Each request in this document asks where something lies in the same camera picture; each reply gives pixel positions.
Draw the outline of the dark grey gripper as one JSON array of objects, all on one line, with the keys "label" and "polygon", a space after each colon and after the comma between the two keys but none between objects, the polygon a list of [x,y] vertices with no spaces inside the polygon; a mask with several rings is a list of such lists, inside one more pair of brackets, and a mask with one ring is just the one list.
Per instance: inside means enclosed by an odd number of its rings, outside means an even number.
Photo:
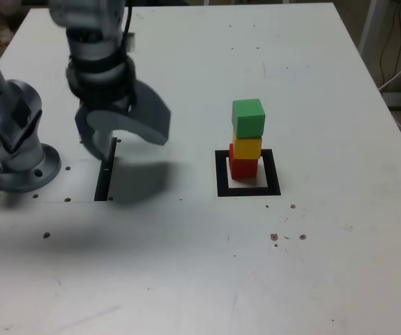
[{"label": "dark grey gripper", "polygon": [[82,144],[100,161],[109,158],[112,131],[128,131],[151,144],[165,145],[170,119],[171,112],[162,98],[139,80],[135,81],[132,93],[125,96],[81,99],[75,115]]}]

